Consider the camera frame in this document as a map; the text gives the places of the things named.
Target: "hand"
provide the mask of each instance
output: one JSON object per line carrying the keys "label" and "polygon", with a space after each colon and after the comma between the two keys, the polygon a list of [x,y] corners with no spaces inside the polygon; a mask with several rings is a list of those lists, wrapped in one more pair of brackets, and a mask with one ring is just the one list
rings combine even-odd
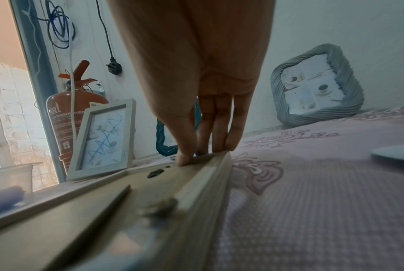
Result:
{"label": "hand", "polygon": [[[266,54],[275,1],[109,3],[148,105],[178,143],[178,164],[207,154],[211,134],[213,152],[234,150]],[[196,133],[197,97],[202,121]]]}

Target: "picture frame back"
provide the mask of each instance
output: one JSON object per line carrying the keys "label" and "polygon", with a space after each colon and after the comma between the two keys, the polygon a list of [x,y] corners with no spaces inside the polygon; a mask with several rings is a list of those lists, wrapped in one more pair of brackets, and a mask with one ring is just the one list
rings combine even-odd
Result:
{"label": "picture frame back", "polygon": [[[91,130],[92,125],[95,125],[95,116],[101,115],[105,113],[110,113],[114,111],[118,111],[121,109],[124,110],[124,119],[120,119],[123,121],[122,126],[122,145],[117,146],[116,150],[121,150],[121,159],[116,163],[110,163],[105,165],[98,165],[90,168],[83,168],[84,160],[86,159],[86,155],[89,151],[86,151],[87,142],[89,141],[87,138]],[[134,99],[127,99],[124,101],[118,101],[109,104],[103,104],[91,108],[87,108],[84,111],[83,120],[81,122],[80,131],[77,137],[77,143],[75,144],[74,153],[72,155],[71,163],[68,170],[67,181],[77,181],[81,179],[89,179],[95,178],[102,175],[114,173],[120,170],[124,170],[132,166],[133,162],[133,144],[135,137],[135,115],[136,115],[136,101]],[[109,130],[103,130],[101,127],[101,136],[108,140],[110,136]],[[104,144],[104,142],[96,142],[98,144],[98,149],[94,152],[95,155],[107,155],[107,152],[104,148],[111,148],[110,145]]]}

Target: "blue cable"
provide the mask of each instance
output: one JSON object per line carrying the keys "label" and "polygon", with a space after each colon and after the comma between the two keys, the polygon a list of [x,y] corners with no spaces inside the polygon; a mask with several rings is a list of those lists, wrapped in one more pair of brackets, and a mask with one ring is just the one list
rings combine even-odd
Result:
{"label": "blue cable", "polygon": [[[196,125],[195,129],[197,130],[197,126],[199,122],[202,120],[202,112],[200,111],[199,101],[196,101],[195,106],[195,118],[196,118]],[[175,155],[178,152],[178,146],[166,146],[165,145],[165,125],[157,120],[157,131],[156,131],[156,150],[163,156],[171,156]]]}
{"label": "blue cable", "polygon": [[[59,5],[55,6],[51,0],[45,0],[46,10],[47,10],[47,19],[38,18],[35,16],[31,16],[40,21],[47,22],[47,35],[49,40],[53,46],[59,49],[67,49],[69,48],[69,17],[65,15],[63,8]],[[72,40],[75,39],[75,25],[72,24],[73,34]],[[60,46],[53,42],[51,31],[55,37],[63,43],[66,43],[66,46]]]}

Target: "red fire extinguisher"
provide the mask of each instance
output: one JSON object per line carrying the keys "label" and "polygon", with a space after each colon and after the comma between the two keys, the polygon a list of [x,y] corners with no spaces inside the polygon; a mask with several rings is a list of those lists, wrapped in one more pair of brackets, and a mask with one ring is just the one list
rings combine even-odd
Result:
{"label": "red fire extinguisher", "polygon": [[[75,107],[74,120],[75,127],[80,130],[81,121],[83,119],[84,110],[89,108],[91,104],[107,104],[108,100],[101,95],[86,92],[84,86],[97,80],[89,78],[82,80],[81,77],[89,67],[90,63],[83,60],[74,70],[75,81]],[[71,79],[68,74],[60,74],[60,78]],[[54,94],[46,101],[51,126],[53,127],[54,136],[59,148],[59,159],[62,161],[65,171],[68,172],[71,163],[73,150],[73,136],[71,124],[71,84],[67,83],[65,92]]]}

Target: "plastic container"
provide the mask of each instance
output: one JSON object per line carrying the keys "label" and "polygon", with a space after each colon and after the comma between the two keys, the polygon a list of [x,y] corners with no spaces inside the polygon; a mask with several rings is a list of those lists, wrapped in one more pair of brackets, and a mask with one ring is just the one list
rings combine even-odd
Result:
{"label": "plastic container", "polygon": [[32,169],[41,163],[0,168],[0,190],[19,186],[26,195],[32,194]]}

